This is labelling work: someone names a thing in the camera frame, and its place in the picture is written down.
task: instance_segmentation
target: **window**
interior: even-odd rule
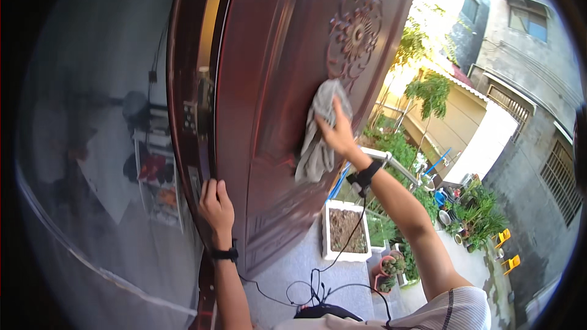
[[[544,5],[532,0],[508,0],[510,28],[547,42],[547,11]]]
[[[556,141],[540,175],[554,196],[568,227],[581,208],[581,197],[575,189],[573,160],[560,141]]]
[[[489,85],[487,96],[501,106],[501,108],[509,112],[514,120],[518,122],[518,127],[510,138],[510,140],[515,143],[516,140],[518,140],[518,136],[522,132],[524,125],[526,125],[526,121],[528,121],[530,111],[502,91],[498,90],[493,84]]]
[[[471,22],[475,23],[475,18],[477,17],[477,9],[479,8],[479,3],[476,0],[465,0],[463,3],[463,9],[461,12],[471,20]]]

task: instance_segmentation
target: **door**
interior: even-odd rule
[[[168,91],[175,152],[186,189],[193,186],[190,167],[197,167],[199,179],[216,175],[226,181],[235,207],[239,272],[251,278],[304,238],[342,163],[338,157],[337,168],[318,183],[294,181],[319,85],[341,79],[358,133],[393,60],[412,0],[202,2],[175,0],[172,12]],[[213,30],[202,25],[202,8],[207,15],[209,6],[217,7]],[[206,39],[206,32],[213,36]],[[199,65],[210,66],[216,84],[214,122],[203,132],[182,127],[183,102],[198,103],[193,95]],[[197,189],[187,194],[193,213],[197,194]],[[194,217],[198,227],[205,225]],[[209,234],[205,227],[200,233]]]

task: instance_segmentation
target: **wristwatch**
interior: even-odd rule
[[[356,191],[359,196],[365,198],[367,196],[367,192],[369,192],[373,175],[375,175],[375,173],[381,168],[382,165],[383,164],[381,162],[373,161],[369,167],[365,168],[361,172],[355,172],[347,176],[346,179],[350,183],[353,190]]]

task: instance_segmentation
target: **wooden door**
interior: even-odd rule
[[[341,78],[361,130],[412,0],[230,0],[216,79],[216,168],[235,207],[239,271],[251,278],[295,246],[336,170],[297,185],[308,108]],[[336,161],[337,167],[341,158]]]

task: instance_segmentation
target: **yellow chair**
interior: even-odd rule
[[[504,242],[506,242],[507,240],[510,239],[510,237],[512,237],[512,234],[510,233],[510,229],[506,228],[503,232],[499,232],[497,235],[493,236],[491,239],[493,240],[494,238],[499,236],[499,243],[497,244],[497,246],[495,246],[495,248],[500,248],[501,245],[504,244]]]
[[[505,260],[505,261],[502,263],[502,265],[504,265],[506,262],[509,262],[509,263],[510,263],[510,269],[509,269],[508,271],[506,271],[506,272],[504,273],[504,275],[508,275],[508,274],[510,274],[510,271],[512,271],[512,269],[513,269],[513,268],[515,268],[515,267],[517,267],[517,266],[519,265],[519,263],[520,263],[520,260],[519,260],[519,255],[516,255],[516,256],[514,256],[514,258],[511,258],[511,259]]]

